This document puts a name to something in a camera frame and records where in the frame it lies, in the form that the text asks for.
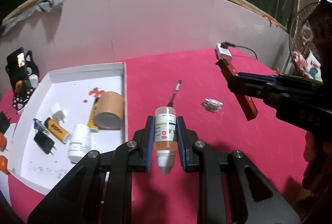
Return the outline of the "person right hand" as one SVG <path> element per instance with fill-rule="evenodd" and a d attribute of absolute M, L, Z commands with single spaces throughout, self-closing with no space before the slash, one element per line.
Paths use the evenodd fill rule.
<path fill-rule="evenodd" d="M 303 174 L 302 187 L 311 196 L 318 197 L 331 186 L 331 142 L 323 142 L 307 132 L 303 157 L 307 167 Z"/>

